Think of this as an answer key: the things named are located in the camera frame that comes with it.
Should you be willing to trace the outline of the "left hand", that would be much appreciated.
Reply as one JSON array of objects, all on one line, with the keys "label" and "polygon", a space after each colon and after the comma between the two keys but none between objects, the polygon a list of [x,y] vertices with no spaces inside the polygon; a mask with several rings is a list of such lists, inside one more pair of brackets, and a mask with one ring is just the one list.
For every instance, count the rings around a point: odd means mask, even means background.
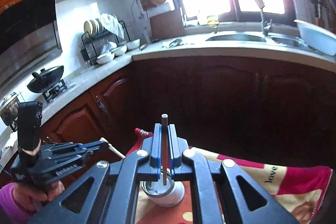
[{"label": "left hand", "polygon": [[61,181],[53,182],[49,187],[49,190],[44,192],[34,185],[15,182],[13,198],[25,210],[36,211],[42,207],[42,203],[54,200],[65,190]]}]

